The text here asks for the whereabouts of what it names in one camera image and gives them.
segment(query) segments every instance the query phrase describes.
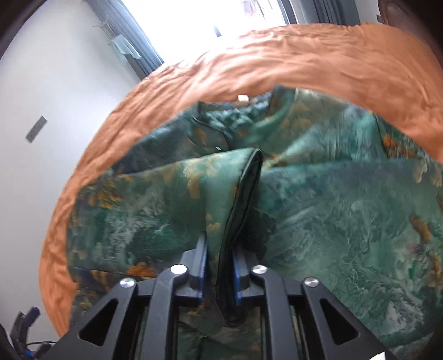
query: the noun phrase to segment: orange bedsheet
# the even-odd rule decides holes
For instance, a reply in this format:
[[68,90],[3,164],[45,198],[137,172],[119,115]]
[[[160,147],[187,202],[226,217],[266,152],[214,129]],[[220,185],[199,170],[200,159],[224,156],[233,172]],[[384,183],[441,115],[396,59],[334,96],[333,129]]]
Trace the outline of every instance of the orange bedsheet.
[[443,71],[431,50],[381,24],[290,25],[254,31],[193,63],[161,67],[110,114],[66,184],[52,215],[40,262],[40,290],[61,336],[76,285],[67,270],[66,224],[77,192],[142,136],[196,101],[235,101],[276,84],[308,88],[369,109],[443,162]]

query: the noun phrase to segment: green patterned garment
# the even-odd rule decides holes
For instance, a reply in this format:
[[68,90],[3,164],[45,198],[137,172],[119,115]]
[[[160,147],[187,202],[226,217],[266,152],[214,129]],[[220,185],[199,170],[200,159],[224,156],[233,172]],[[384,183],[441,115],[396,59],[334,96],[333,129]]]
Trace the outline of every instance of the green patterned garment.
[[180,360],[260,358],[229,250],[318,277],[400,360],[443,314],[443,167],[377,115],[311,90],[199,103],[82,189],[67,229],[75,323],[120,279],[152,278],[206,231],[209,276],[182,309]]

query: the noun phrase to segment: curtain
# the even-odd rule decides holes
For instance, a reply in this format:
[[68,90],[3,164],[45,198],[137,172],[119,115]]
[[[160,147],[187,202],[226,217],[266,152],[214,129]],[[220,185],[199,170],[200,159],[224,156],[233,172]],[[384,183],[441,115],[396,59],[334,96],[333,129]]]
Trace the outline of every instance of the curtain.
[[305,23],[360,25],[354,0],[298,0]]
[[99,20],[113,36],[124,36],[136,51],[139,59],[126,55],[126,59],[142,80],[163,64],[148,37],[120,0],[86,0]]

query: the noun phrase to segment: silver bolt head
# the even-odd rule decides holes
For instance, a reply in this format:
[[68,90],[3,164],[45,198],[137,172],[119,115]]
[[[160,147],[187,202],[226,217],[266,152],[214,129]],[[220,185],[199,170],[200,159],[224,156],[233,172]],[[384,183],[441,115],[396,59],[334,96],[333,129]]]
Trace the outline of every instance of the silver bolt head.
[[136,281],[133,278],[124,278],[120,280],[120,286],[127,288],[133,287],[136,284]]
[[188,271],[188,268],[183,264],[171,266],[171,272],[175,275],[181,275]]
[[252,272],[256,274],[264,274],[266,271],[268,271],[268,268],[264,265],[255,265],[252,268]]
[[308,287],[316,287],[320,283],[320,281],[316,278],[309,277],[305,279],[304,283]]

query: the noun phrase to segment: black gripper frame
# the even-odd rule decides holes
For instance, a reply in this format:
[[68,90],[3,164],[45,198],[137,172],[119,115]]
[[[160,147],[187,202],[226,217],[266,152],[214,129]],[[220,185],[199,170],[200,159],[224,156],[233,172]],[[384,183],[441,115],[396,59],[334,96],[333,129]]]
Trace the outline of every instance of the black gripper frame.
[[318,279],[291,280],[257,265],[254,253],[236,246],[237,304],[260,307],[262,359],[397,360]]
[[206,256],[201,233],[196,248],[182,255],[185,273],[169,268],[153,279],[122,280],[42,360],[176,359],[178,310],[200,304]]

